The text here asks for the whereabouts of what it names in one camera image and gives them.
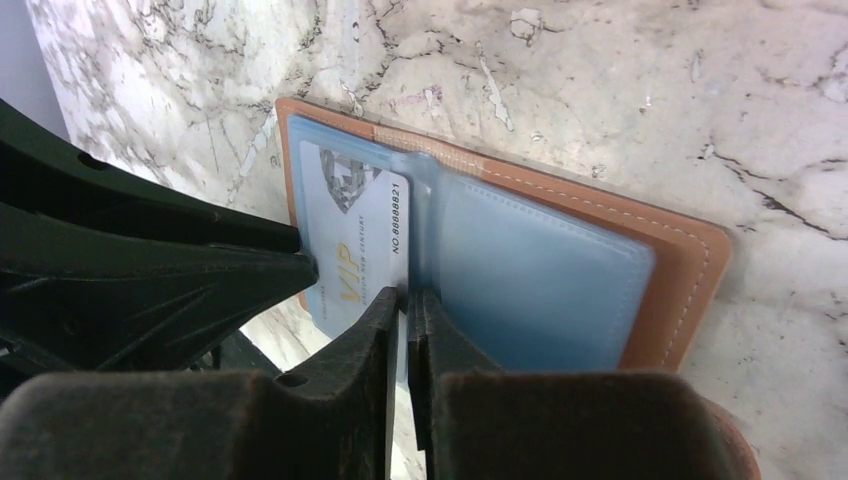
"marble surface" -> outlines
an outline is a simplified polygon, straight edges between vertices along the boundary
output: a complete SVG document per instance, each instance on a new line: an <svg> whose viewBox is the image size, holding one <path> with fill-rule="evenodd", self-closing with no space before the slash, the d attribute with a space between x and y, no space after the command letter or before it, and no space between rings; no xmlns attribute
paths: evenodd
<svg viewBox="0 0 848 480"><path fill-rule="evenodd" d="M28 6L72 141L205 200L287 220L272 104L297 95L725 226L682 374L764 478L848 478L845 0ZM282 368L327 341L292 301L245 331ZM404 418L393 478L423 478Z"/></svg>

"white card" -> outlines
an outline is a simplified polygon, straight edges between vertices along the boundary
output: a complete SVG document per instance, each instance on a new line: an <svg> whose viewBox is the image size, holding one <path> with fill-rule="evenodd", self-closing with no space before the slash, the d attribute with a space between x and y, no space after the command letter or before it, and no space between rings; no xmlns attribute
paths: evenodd
<svg viewBox="0 0 848 480"><path fill-rule="evenodd" d="M298 223L306 225L303 249L318 267L307 303L315 325L335 338L383 287L406 291L409 182L307 141L299 148L306 218Z"/></svg>

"leather cover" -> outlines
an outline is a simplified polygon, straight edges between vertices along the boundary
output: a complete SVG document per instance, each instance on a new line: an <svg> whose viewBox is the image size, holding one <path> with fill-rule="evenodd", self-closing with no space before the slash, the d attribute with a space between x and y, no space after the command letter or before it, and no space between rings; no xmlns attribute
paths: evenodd
<svg viewBox="0 0 848 480"><path fill-rule="evenodd" d="M281 98L276 107L293 225L297 218L288 162L289 115L398 150L428 153L444 167L650 245L656 266L619 368L679 369L730 260L730 238L717 225L300 100Z"/></svg>

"card holder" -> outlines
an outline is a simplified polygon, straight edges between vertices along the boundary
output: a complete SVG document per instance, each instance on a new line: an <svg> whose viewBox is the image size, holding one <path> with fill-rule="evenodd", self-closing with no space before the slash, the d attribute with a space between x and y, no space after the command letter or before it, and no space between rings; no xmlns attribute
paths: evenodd
<svg viewBox="0 0 848 480"><path fill-rule="evenodd" d="M289 116L295 211L303 221L301 141L410 182L410 288L430 287L456 326L507 369L613 369L654 266L636 240L442 167ZM315 292L307 293L315 305ZM339 325L317 325L331 336Z"/></svg>

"orange stitching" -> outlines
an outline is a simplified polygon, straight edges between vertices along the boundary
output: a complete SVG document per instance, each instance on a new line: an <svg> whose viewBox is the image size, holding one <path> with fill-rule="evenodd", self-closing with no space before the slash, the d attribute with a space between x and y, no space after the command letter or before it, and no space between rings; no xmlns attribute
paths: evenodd
<svg viewBox="0 0 848 480"><path fill-rule="evenodd" d="M341 129L343 131L348 131L348 132L353 131L353 132L355 132L355 133L357 133L361 136L368 136L369 135L369 131L367 129L361 130L361 129L358 129L355 125L353 127L351 127L351 126L345 127L345 126L340 125L336 122L333 122L332 120L318 119L318 118L315 118L315 117L313 117L313 116L311 116L307 113L297 112L293 108L288 107L288 106L282 106L281 109L286 110L286 111L288 111L292 114L304 115L306 117L312 118L312 120L315 120L315 121L320 122L320 123L328 124L330 126L336 127L336 128ZM378 136L378 132L374 131L373 133L374 133L375 137ZM695 280L695 284L692 286L692 291L689 293L689 298L687 298L687 300L686 300L686 305L683 306L683 312L681 313L680 319L677 322L677 327L675 327L674 333L671 336L671 341L669 341L668 346L666 347L665 355L663 356L663 359L662 359L662 365L666 364L666 361L668 360L668 356L671 353L671 349L674 346L675 341L677 340L677 334L680 332L680 328L683 326L683 322L686 320L686 316L689 314L689 307L692 305L692 301L695 299L695 295L697 294L698 289L701 287L701 281L704 279L704 275L706 274L707 267L710 264L710 247L709 247L709 245L707 245L707 243L701 237L695 235L694 233L688 232L686 230L683 230L683 229L680 229L680 228L677 228L677 227L672 227L671 225L667 225L667 224L664 224L664 223L657 222L656 220L649 220L645 217L633 215L630 212L623 212L623 211L617 210L613 207L608 207L606 205L603 205L601 203L592 202L592 201L585 200L585 199L582 199L582 198L579 198L579 197L575 197L574 195L570 195L570 194L565 193L565 192L552 190L550 188L546 188L546 187L543 187L543 186L540 186L540 185L536 185L535 183L529 182L527 180L522 180L520 178L515 178L515 177L511 177L509 175L503 175L503 174L500 174L500 173L497 173L497 172L493 172L491 170L487 170L485 168L482 168L477 163L469 162L467 160L462 160L459 157L451 154L450 152L444 152L444 151L436 152L436 150L433 147L424 145L421 142L413 142L413 141L410 141L410 140L407 140L407 139L400 138L399 136L392 135L391 133L382 133L382 134L379 134L379 136L381 136L381 137L385 136L389 140L393 140L395 142L398 142L400 144L399 146L401 146L403 148L416 148L416 149L424 150L426 153L430 153L434 156L436 156L435 154L438 153L440 156L447 158L448 160L450 160L451 162L453 162L455 164L457 164L457 163L462 164L462 165L471 167L473 169L481 170L483 172L492 174L496 177L502 177L502 178L505 178L507 180L510 180L510 181L513 181L513 182L516 182L516 183L523 183L523 184L529 185L529 186L531 186L531 187L533 187L537 190L544 190L546 192L553 193L555 195L566 197L570 200L582 202L582 203L585 203L587 205L592 205L592 206L597 207L597 208L603 208L603 209L606 209L610 212L614 212L614 213L619 214L619 215L623 215L623 216L626 216L626 217L633 217L633 218L635 218L639 221L647 222L647 223L650 223L652 225L657 225L657 226L660 226L662 228L667 228L667 229L669 229L673 232L680 233L680 234L686 235L687 237L694 238L695 240L698 240L698 242L701 243L701 246L704 247L704 261L701 264L701 271L698 274L698 278Z"/></svg>

